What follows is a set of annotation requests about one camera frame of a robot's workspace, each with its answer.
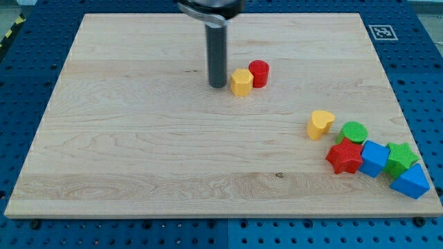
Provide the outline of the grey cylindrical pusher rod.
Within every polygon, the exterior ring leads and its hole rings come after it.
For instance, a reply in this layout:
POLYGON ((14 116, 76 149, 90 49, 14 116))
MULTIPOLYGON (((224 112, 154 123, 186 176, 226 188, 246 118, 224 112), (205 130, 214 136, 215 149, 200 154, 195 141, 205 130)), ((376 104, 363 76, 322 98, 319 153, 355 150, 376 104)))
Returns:
POLYGON ((213 88, 226 85, 227 45, 226 27, 205 24, 208 82, 213 88))

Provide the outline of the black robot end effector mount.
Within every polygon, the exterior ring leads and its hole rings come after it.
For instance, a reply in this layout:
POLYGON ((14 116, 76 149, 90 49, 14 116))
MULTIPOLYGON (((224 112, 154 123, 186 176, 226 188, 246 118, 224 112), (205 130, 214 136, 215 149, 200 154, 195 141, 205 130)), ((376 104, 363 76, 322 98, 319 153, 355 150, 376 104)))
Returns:
POLYGON ((177 0, 179 10, 211 28, 221 28, 244 10, 245 0, 177 0))

